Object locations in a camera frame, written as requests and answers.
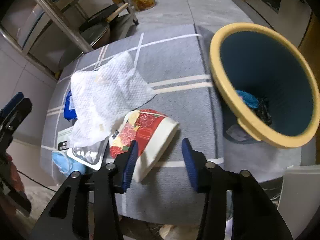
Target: metal rack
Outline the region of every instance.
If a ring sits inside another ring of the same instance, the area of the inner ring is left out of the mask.
[[[51,0],[35,0],[35,2],[42,8],[44,14],[41,18],[36,22],[32,31],[28,35],[25,41],[17,42],[15,38],[13,38],[1,25],[0,25],[0,33],[6,39],[6,41],[25,59],[31,62],[34,66],[39,68],[41,71],[46,73],[48,76],[54,78],[54,73],[44,66],[39,60],[33,57],[30,54],[30,50],[35,42],[39,39],[41,34],[46,30],[52,22],[54,22],[63,33],[76,45],[81,49],[83,53],[88,53],[93,51],[93,48],[88,44],[88,42],[79,34],[78,30],[75,30],[70,22],[63,15],[63,12],[66,11],[70,6],[74,6],[77,11],[84,17],[84,19],[88,18],[87,14],[83,11],[83,9],[77,3],[79,0],[58,0],[56,3]],[[129,17],[126,17],[126,20],[132,20],[135,24],[138,24],[138,19],[135,16],[133,9],[128,6],[127,7]]]

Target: wooden handle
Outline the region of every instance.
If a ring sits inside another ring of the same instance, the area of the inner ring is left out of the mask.
[[[117,10],[115,10],[112,14],[110,14],[110,16],[108,16],[106,18],[106,22],[109,23],[111,22],[117,15],[119,15],[119,13],[121,13],[124,9],[126,9],[129,6],[129,3],[125,3],[124,5],[122,5],[120,8],[118,8]]]

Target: white tissue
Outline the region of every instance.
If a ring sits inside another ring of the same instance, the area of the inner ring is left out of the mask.
[[[104,140],[118,120],[155,96],[133,67],[128,52],[115,56],[98,71],[75,72],[71,92],[78,120],[69,137],[70,147]]]

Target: aluminum foil package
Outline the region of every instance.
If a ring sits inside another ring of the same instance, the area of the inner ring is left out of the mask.
[[[67,155],[97,171],[102,165],[107,145],[108,138],[91,146],[69,148]]]

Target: gray plaid tablecloth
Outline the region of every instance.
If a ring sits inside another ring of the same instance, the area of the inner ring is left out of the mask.
[[[188,137],[194,149],[223,165],[222,114],[212,86],[208,55],[212,36],[200,26],[174,26],[113,42],[72,62],[63,70],[49,104],[41,167],[51,173],[57,133],[72,125],[63,117],[71,75],[94,70],[127,50],[141,76],[157,93],[141,108],[164,113],[180,126],[159,167],[154,167],[141,183],[132,181],[126,194],[117,194],[118,212],[155,223],[199,223],[204,195],[196,194],[190,186],[181,141]]]

